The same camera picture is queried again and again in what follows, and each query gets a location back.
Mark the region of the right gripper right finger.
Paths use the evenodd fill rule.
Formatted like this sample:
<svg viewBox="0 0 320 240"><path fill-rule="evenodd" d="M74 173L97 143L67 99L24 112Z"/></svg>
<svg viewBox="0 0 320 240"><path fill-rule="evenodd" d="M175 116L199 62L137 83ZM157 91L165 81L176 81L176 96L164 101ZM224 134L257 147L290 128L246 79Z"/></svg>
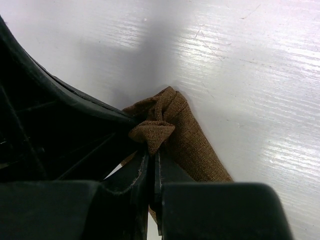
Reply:
<svg viewBox="0 0 320 240"><path fill-rule="evenodd" d="M164 240L291 240L281 201L262 183L196 182L165 151L154 156L150 208Z"/></svg>

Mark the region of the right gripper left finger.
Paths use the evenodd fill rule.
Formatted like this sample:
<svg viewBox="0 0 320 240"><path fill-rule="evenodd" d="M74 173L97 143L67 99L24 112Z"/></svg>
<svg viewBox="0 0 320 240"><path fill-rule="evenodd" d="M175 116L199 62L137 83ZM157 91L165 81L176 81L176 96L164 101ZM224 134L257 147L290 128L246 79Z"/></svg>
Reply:
<svg viewBox="0 0 320 240"><path fill-rule="evenodd" d="M150 158L138 151L102 182L16 181L0 186L3 240L144 240Z"/></svg>

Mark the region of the brown cloth napkin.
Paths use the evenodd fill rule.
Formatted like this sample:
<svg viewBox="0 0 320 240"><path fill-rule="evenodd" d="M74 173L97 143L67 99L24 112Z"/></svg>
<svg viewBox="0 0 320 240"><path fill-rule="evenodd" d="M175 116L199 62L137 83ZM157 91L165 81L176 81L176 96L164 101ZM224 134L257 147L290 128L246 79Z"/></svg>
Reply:
<svg viewBox="0 0 320 240"><path fill-rule="evenodd" d="M128 134L154 156L161 147L197 182L232 182L194 117L187 99L171 86L123 111L141 120Z"/></svg>

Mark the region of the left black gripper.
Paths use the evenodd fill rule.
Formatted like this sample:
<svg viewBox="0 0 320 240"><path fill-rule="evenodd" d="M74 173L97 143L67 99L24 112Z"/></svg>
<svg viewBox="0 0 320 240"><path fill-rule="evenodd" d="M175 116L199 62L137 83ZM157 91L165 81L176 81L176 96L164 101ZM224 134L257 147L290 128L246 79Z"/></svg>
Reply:
<svg viewBox="0 0 320 240"><path fill-rule="evenodd" d="M138 121L50 74L0 22L0 180L102 181Z"/></svg>

